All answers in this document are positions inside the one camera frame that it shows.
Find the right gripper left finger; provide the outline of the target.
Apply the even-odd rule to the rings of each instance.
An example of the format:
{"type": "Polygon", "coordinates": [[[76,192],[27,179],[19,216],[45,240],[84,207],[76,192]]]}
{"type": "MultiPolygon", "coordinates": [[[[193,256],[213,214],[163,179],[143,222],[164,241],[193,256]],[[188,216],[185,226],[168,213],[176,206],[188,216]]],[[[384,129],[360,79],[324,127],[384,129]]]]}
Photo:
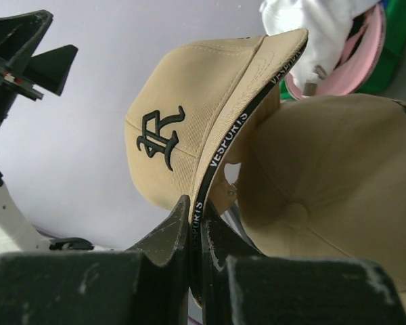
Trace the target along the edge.
{"type": "Polygon", "coordinates": [[[0,324],[186,324],[189,208],[125,251],[0,255],[0,324]]]}

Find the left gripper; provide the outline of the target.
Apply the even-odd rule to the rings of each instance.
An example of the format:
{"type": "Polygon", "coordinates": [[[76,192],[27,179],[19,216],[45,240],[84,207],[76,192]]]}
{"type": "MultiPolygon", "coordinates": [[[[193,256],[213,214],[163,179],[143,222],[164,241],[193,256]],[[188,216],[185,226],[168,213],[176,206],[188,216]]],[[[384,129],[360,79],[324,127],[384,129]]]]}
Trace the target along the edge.
{"type": "Polygon", "coordinates": [[[61,96],[78,48],[65,45],[32,57],[52,22],[44,9],[0,18],[0,126],[18,95],[43,99],[34,84],[61,96]]]}

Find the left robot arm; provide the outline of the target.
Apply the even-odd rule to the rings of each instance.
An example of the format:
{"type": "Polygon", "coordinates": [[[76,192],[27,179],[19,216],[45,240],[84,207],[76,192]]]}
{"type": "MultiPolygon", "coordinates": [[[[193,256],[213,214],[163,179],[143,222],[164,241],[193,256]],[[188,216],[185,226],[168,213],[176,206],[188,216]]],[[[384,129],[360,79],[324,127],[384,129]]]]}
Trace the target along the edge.
{"type": "MultiPolygon", "coordinates": [[[[52,22],[53,14],[44,9],[0,18],[0,126],[17,96],[43,98],[36,85],[62,94],[78,49],[65,45],[35,53],[52,22]]],[[[0,172],[0,254],[94,248],[83,238],[50,239],[38,232],[15,204],[0,172]]]]}

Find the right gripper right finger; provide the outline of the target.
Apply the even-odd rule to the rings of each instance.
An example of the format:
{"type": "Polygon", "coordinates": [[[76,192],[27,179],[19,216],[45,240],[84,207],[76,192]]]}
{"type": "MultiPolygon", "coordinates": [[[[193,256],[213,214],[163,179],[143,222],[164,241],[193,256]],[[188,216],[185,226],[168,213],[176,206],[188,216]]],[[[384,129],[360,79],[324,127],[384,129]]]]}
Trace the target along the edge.
{"type": "Polygon", "coordinates": [[[406,324],[392,280],[374,262],[264,256],[211,204],[194,210],[191,245],[205,324],[406,324]]]}

